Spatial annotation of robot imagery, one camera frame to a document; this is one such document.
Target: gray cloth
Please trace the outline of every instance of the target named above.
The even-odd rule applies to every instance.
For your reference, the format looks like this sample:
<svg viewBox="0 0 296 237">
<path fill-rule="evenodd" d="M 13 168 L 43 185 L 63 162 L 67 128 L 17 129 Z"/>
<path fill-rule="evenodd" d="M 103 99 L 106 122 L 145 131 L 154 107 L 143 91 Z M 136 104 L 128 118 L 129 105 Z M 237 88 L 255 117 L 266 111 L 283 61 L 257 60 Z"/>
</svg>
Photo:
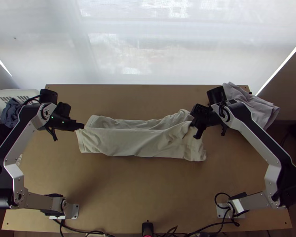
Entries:
<svg viewBox="0 0 296 237">
<path fill-rule="evenodd" d="M 234 83 L 223 83 L 227 100 L 244 102 L 252 113 L 252 119 L 266 130 L 276 119 L 279 107 L 257 96 L 249 94 Z"/>
<path fill-rule="evenodd" d="M 19 122 L 18 114 L 21 110 L 21 102 L 12 98 L 7 103 L 1 114 L 1 122 L 9 128 L 14 128 Z"/>
</svg>

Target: wire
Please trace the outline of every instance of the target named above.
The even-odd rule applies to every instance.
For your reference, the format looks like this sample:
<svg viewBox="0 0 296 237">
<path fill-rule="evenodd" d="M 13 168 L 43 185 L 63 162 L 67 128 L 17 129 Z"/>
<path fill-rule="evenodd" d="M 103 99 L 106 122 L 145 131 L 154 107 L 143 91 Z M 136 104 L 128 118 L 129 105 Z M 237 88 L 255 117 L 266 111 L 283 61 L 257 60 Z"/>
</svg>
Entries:
<svg viewBox="0 0 296 237">
<path fill-rule="evenodd" d="M 216 194 L 215 197 L 214 197 L 214 201 L 215 201 L 216 206 L 218 206 L 218 207 L 221 208 L 221 209 L 230 209 L 229 207 L 221 207 L 221 206 L 219 206 L 219 205 L 217 204 L 217 197 L 218 197 L 219 195 L 226 195 L 226 196 L 228 196 L 228 197 L 230 198 L 230 196 L 229 196 L 228 194 L 224 193 L 224 192 L 220 192 L 220 193 Z"/>
<path fill-rule="evenodd" d="M 60 222 L 60 228 L 59 228 L 59 232 L 60 232 L 61 237 L 64 237 L 64 234 L 62 233 L 62 225 L 63 224 L 64 224 L 64 220 L 61 220 L 61 222 Z"/>
<path fill-rule="evenodd" d="M 32 101 L 32 100 L 34 100 L 34 99 L 36 99 L 36 98 L 39 98 L 41 95 L 37 95 L 37 96 L 34 96 L 34 97 L 32 97 L 32 98 L 29 98 L 29 99 L 27 99 L 26 101 L 24 101 L 24 103 L 22 104 L 22 105 L 26 105 L 28 102 L 30 102 L 30 101 Z"/>
<path fill-rule="evenodd" d="M 221 222 L 221 226 L 220 226 L 219 230 L 218 230 L 216 233 L 214 233 L 214 235 L 217 235 L 217 234 L 222 230 L 222 228 L 223 228 L 223 226 L 224 226 L 225 218 L 226 218 L 226 216 L 227 216 L 227 213 L 228 213 L 230 210 L 231 210 L 231 209 L 228 208 L 227 211 L 225 212 L 224 217 L 223 217 L 223 221 Z"/>
<path fill-rule="evenodd" d="M 53 220 L 53 221 L 55 221 L 58 225 L 60 225 L 60 235 L 61 235 L 61 237 L 64 236 L 62 231 L 61 231 L 62 227 L 64 227 L 65 229 L 71 230 L 73 232 L 87 234 L 86 236 L 88 236 L 90 234 L 98 234 L 98 235 L 107 235 L 109 237 L 115 237 L 114 235 L 106 234 L 106 233 L 104 233 L 102 231 L 99 231 L 99 230 L 83 231 L 83 230 L 73 229 L 73 228 L 65 225 L 65 220 L 61 220 L 61 222 L 58 222 L 57 220 Z"/>
<path fill-rule="evenodd" d="M 32 99 L 31 101 L 33 101 L 33 100 L 35 100 L 35 101 L 37 101 L 39 104 L 42 104 L 39 100 L 37 100 L 37 99 Z"/>
</svg>

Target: wooden table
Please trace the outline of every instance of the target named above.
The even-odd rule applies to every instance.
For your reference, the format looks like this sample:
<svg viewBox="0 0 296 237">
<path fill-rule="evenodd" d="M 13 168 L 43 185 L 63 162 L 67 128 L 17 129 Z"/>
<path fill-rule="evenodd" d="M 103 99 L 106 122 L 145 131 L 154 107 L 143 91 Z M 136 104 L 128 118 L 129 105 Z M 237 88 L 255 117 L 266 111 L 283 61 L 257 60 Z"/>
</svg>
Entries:
<svg viewBox="0 0 296 237">
<path fill-rule="evenodd" d="M 115 119 L 159 119 L 179 109 L 208 102 L 200 85 L 47 85 L 58 101 L 72 106 L 71 118 L 86 123 L 91 115 Z M 81 154 L 74 132 L 57 131 L 54 142 L 36 131 L 24 151 L 21 169 L 25 186 L 39 194 L 59 193 L 80 204 L 77 229 L 108 233 L 140 233 L 141 224 L 154 223 L 156 233 L 178 225 L 192 232 L 217 218 L 218 192 L 252 194 L 264 189 L 267 163 L 235 130 L 221 137 L 221 127 L 205 130 L 207 160 L 189 162 L 171 158 L 107 157 Z M 246 213 L 240 227 L 223 231 L 291 228 L 287 210 L 262 209 Z M 59 226 L 36 210 L 8 210 L 3 229 L 58 232 Z"/>
</svg>

